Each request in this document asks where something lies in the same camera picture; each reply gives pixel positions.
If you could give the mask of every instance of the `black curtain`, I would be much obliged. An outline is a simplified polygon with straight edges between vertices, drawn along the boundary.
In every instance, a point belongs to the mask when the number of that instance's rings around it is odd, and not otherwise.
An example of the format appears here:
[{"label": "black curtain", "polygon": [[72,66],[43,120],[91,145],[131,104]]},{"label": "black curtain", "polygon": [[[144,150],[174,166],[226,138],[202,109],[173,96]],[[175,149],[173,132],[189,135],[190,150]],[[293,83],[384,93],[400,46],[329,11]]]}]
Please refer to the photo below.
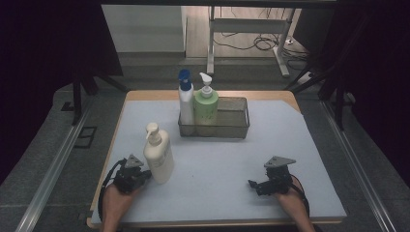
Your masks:
[{"label": "black curtain", "polygon": [[[380,1],[372,6],[371,20],[342,69],[346,90],[356,99],[352,110],[357,120],[410,186],[409,3]],[[337,50],[334,41],[351,32],[349,25],[364,10],[337,11],[325,47]]]},{"label": "black curtain", "polygon": [[1,176],[3,182],[44,122],[53,94],[73,72],[121,75],[101,5],[0,4]]}]

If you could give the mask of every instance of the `pump dispenser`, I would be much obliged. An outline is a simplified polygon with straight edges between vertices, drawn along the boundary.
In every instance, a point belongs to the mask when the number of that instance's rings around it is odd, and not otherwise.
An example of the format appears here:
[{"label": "pump dispenser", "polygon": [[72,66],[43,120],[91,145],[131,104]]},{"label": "pump dispenser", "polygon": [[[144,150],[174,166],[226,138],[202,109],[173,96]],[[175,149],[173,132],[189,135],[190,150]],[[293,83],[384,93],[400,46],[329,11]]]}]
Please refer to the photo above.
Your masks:
[{"label": "pump dispenser", "polygon": [[147,125],[147,142],[144,147],[144,157],[158,184],[166,183],[174,168],[174,159],[168,132],[160,130],[158,124]]},{"label": "pump dispenser", "polygon": [[[194,121],[198,126],[214,126],[217,124],[218,99],[217,91],[211,88],[212,77],[201,72],[204,87],[195,93],[193,101]],[[216,131],[213,127],[197,127],[201,136],[212,136]]]}]

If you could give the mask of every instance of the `blue bottle cap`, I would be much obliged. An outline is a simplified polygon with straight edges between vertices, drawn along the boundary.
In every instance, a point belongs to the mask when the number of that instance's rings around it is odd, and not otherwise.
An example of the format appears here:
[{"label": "blue bottle cap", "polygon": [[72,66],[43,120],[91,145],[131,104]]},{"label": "blue bottle cap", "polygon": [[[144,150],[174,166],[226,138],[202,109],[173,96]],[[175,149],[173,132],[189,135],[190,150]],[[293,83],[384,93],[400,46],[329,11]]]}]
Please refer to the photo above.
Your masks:
[{"label": "blue bottle cap", "polygon": [[190,90],[192,83],[190,82],[189,70],[180,70],[178,79],[180,80],[180,87],[182,91]]}]

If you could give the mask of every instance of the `metal stand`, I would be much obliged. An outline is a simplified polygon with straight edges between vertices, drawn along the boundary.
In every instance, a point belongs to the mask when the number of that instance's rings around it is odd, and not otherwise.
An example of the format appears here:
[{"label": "metal stand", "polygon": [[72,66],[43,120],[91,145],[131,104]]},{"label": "metal stand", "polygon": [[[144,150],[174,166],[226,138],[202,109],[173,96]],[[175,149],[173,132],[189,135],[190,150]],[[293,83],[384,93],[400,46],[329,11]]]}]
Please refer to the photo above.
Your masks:
[{"label": "metal stand", "polygon": [[118,83],[110,76],[103,74],[101,72],[93,71],[89,73],[80,73],[76,71],[73,73],[73,103],[74,103],[74,118],[73,126],[78,123],[78,120],[81,118],[82,106],[81,106],[81,85],[84,88],[87,95],[97,95],[99,92],[99,87],[97,86],[94,76],[99,77],[108,84],[114,86],[120,91],[127,93],[130,89],[126,86]]},{"label": "metal stand", "polygon": [[297,86],[293,89],[291,87],[305,74],[307,73],[314,65],[315,62],[318,62],[320,59],[326,59],[326,55],[319,57],[313,62],[309,62],[307,66],[301,71],[301,73],[293,80],[285,89],[290,90],[293,94],[297,94],[306,88],[316,84],[322,80],[325,80],[325,83],[320,88],[318,96],[320,100],[328,100],[332,93],[336,91],[336,110],[335,110],[335,121],[339,128],[343,131],[342,124],[342,109],[344,106],[344,92],[345,92],[345,74],[343,72],[343,66],[346,63],[348,56],[351,54],[354,45],[357,43],[358,39],[362,35],[363,30],[368,25],[373,9],[364,9],[364,13],[361,17],[361,20],[358,22],[358,25],[355,27],[353,33],[348,38],[347,43],[345,44],[343,50],[338,56],[337,60],[330,66],[327,70],[321,74],[314,76],[306,83]]},{"label": "metal stand", "polygon": [[283,77],[289,76],[289,70],[283,62],[281,53],[292,24],[292,18],[295,9],[286,20],[278,19],[236,19],[236,18],[215,18],[215,7],[211,7],[209,18],[209,45],[208,45],[208,62],[207,74],[214,74],[214,33],[254,33],[254,34],[281,34],[278,47],[274,48],[275,57],[278,61],[280,71]]}]

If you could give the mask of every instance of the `human hand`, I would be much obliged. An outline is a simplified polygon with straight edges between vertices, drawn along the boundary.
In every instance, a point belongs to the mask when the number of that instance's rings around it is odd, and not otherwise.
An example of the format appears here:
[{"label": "human hand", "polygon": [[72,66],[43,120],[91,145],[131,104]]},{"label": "human hand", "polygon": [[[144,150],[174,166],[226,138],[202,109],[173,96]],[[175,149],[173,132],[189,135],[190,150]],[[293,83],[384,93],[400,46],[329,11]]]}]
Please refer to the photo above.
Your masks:
[{"label": "human hand", "polygon": [[113,184],[105,189],[102,199],[102,232],[115,232],[118,223],[132,204],[133,199],[139,194],[140,188],[130,194],[121,192]]},{"label": "human hand", "polygon": [[[293,185],[300,190],[302,185],[299,180],[292,176]],[[314,232],[313,224],[308,217],[307,209],[302,201],[301,195],[290,188],[285,194],[274,193],[275,198],[278,200],[281,208],[295,221],[298,230],[301,232]]]}]

